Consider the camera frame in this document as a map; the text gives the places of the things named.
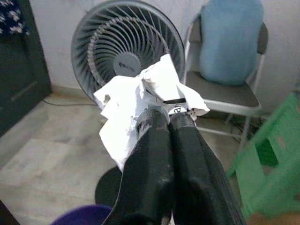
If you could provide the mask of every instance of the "gray fan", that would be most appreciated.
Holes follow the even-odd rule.
[[[78,24],[71,51],[75,76],[93,100],[114,76],[135,77],[166,53],[181,78],[185,59],[176,28],[163,13],[135,0],[94,7]]]

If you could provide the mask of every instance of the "black fan base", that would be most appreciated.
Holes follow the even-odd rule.
[[[99,180],[95,190],[96,204],[113,207],[119,193],[122,172],[116,166],[107,171]]]

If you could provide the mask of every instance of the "dark door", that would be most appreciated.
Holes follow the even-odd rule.
[[[0,136],[51,93],[29,0],[19,4],[30,35],[0,37]]]

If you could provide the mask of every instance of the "green stool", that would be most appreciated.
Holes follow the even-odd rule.
[[[227,171],[237,176],[246,219],[255,212],[272,217],[300,211],[299,98],[289,95]]]

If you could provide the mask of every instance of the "wall baseboard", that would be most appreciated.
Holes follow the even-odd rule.
[[[69,87],[62,87],[55,84],[51,85],[52,91],[57,94],[65,95],[65,96],[72,96],[77,98],[86,98],[90,99],[82,89],[80,88],[69,88]]]

